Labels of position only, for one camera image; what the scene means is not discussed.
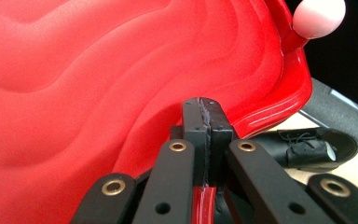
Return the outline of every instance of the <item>wooden surface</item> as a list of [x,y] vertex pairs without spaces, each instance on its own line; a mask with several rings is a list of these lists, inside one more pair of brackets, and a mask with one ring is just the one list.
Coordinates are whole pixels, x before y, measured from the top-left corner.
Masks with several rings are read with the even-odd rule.
[[[301,128],[312,128],[318,127],[315,123],[306,119],[300,114],[294,114],[291,118],[287,119],[285,122],[271,129],[272,131],[276,130],[285,130],[285,129],[301,129]],[[315,175],[315,173],[299,171],[297,169],[286,169],[287,174],[292,178],[306,184],[308,179]],[[348,181],[352,182],[355,186],[358,187],[358,154],[350,161],[345,162],[340,165],[337,169],[328,172],[328,174],[341,176]]]

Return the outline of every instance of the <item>black shoe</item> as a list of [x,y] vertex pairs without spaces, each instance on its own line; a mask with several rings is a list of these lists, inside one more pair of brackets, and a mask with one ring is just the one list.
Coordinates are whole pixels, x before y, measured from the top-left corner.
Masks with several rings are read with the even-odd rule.
[[334,170],[358,152],[358,143],[353,137],[326,128],[266,132],[251,139],[282,167],[310,172]]

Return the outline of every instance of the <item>red plastic object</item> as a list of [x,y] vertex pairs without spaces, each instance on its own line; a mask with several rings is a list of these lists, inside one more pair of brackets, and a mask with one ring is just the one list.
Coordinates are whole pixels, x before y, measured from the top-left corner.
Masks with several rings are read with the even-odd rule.
[[0,223],[67,223],[103,175],[153,166],[181,103],[241,137],[306,103],[283,0],[0,1]]

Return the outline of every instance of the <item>red plastic lid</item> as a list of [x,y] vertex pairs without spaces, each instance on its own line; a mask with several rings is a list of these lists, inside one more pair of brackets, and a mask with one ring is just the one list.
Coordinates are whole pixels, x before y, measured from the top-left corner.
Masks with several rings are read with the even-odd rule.
[[0,1],[0,223],[67,223],[95,180],[153,166],[181,103],[241,137],[310,97],[283,0]]

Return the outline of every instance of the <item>red wavy surface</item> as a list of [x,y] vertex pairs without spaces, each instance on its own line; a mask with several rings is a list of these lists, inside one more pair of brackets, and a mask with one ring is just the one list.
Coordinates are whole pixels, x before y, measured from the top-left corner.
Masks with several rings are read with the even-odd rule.
[[0,223],[67,223],[96,179],[153,165],[184,100],[241,120],[282,65],[260,0],[0,1]]

